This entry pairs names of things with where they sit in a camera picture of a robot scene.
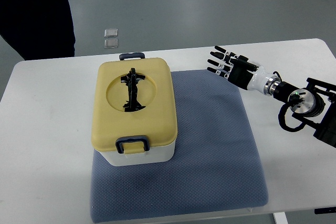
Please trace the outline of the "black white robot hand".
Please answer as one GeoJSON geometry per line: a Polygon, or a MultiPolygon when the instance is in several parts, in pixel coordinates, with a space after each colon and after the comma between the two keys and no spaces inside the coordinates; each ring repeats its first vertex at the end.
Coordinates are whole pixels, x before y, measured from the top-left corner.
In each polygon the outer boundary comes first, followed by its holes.
{"type": "Polygon", "coordinates": [[[257,90],[264,95],[271,95],[271,85],[280,81],[276,75],[268,73],[262,65],[220,46],[215,46],[215,51],[210,54],[221,62],[208,59],[207,62],[214,68],[208,67],[207,70],[244,90],[257,90]]]}

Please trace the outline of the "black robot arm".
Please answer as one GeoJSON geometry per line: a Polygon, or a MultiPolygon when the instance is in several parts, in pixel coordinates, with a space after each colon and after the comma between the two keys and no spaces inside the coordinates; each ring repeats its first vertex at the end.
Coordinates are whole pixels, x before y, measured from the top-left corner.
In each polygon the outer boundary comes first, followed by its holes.
{"type": "Polygon", "coordinates": [[[280,127],[288,132],[298,132],[306,125],[315,129],[313,136],[335,147],[335,85],[313,78],[307,79],[307,86],[299,89],[287,82],[282,81],[278,72],[274,72],[274,81],[267,85],[267,93],[276,100],[281,101],[284,105],[278,114],[280,127]],[[324,108],[325,102],[321,97],[327,97],[330,102],[321,122],[316,123],[310,118],[320,115],[324,108]],[[292,111],[292,117],[301,122],[297,127],[289,127],[286,123],[286,113],[292,111]]]}

